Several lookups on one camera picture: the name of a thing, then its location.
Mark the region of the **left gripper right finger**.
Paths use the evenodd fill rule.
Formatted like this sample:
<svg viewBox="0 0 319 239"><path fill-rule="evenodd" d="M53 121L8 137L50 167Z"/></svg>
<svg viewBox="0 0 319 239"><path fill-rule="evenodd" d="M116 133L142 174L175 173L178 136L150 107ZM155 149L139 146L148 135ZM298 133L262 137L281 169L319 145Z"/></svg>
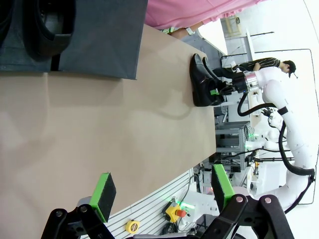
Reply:
<svg viewBox="0 0 319 239"><path fill-rule="evenodd" d="M223 165L212 166L211 185L219 216L206 229L208 239L241 239L240 226L250 227L259 239L293 239L280 202L274 195L259 200L236 194Z"/></svg>

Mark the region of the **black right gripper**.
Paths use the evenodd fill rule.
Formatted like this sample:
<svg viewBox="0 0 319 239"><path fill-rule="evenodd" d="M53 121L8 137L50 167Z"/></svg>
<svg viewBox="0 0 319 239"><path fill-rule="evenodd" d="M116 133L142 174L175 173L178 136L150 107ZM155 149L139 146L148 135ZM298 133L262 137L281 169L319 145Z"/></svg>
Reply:
<svg viewBox="0 0 319 239"><path fill-rule="evenodd" d="M233 91L237 91L238 93L246 92L246 78L244 74L237 74L234 78L232 78L232 82L220 81L219 87L223 89L214 89L210 91L212 96L214 95L231 95Z"/></svg>

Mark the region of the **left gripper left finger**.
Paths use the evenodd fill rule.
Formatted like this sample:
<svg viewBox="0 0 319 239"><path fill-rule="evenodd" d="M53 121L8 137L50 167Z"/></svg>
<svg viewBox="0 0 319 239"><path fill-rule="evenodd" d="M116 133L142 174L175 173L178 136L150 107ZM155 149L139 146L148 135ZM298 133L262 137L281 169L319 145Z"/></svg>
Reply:
<svg viewBox="0 0 319 239"><path fill-rule="evenodd" d="M105 226L108 221L116 187L110 173L103 173L91 197L71 212L65 209L54 209L44 227L43 239L79 239L88 236L90 239L112 239L111 232Z"/></svg>

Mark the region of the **person's left hand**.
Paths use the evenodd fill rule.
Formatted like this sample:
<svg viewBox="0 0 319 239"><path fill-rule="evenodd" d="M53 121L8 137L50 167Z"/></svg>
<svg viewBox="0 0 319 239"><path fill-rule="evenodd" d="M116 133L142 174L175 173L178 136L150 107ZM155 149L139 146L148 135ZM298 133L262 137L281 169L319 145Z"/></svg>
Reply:
<svg viewBox="0 0 319 239"><path fill-rule="evenodd" d="M182 39L186 36L189 36L185 28L179 28L171 33L171 36L177 39Z"/></svg>

